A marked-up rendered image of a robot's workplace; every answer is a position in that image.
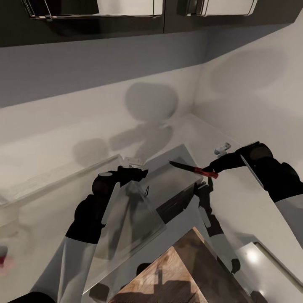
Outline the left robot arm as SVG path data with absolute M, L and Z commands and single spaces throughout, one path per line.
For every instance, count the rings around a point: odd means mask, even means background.
M 93 194 L 76 208 L 74 221 L 49 264 L 24 296 L 8 303 L 81 303 L 89 269 L 101 229 L 106 226 L 120 188 L 140 182 L 148 170 L 143 159 L 125 157 L 117 171 L 100 173 L 93 182 Z

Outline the parer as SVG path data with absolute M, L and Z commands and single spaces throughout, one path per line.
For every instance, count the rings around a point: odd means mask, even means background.
M 189 170 L 193 170 L 194 172 L 200 172 L 204 175 L 212 175 L 212 176 L 218 177 L 218 173 L 216 173 L 215 171 L 213 171 L 213 172 L 204 172 L 202 170 L 202 168 L 199 168 L 199 167 L 194 167 L 194 166 L 190 166 L 190 165 L 183 165 L 183 164 L 176 163 L 176 162 L 173 162 L 173 161 L 171 161 L 171 163 L 174 164 L 174 165 L 189 169 Z

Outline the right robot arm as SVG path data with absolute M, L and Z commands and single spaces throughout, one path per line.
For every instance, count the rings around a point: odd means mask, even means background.
M 219 173 L 247 166 L 262 188 L 269 192 L 303 249 L 303 182 L 298 173 L 286 162 L 281 164 L 273 159 L 271 150 L 259 141 L 228 154 L 226 150 L 230 148 L 229 143 L 218 146 L 214 151 L 218 159 L 202 170 Z

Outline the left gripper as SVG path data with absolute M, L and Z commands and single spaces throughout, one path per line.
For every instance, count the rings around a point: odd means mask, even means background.
M 117 167 L 117 171 L 122 171 L 127 176 L 127 182 L 137 181 L 140 182 L 142 178 L 146 178 L 148 170 L 138 169 L 138 168 L 123 168 L 121 165 Z

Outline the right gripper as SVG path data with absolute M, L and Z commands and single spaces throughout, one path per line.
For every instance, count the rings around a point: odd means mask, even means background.
M 230 161 L 230 155 L 231 153 L 227 153 L 224 156 L 221 156 L 220 158 L 212 161 L 209 166 L 202 169 L 204 172 L 213 172 L 219 173 L 226 169 L 233 169 L 236 168 L 234 165 L 232 165 Z

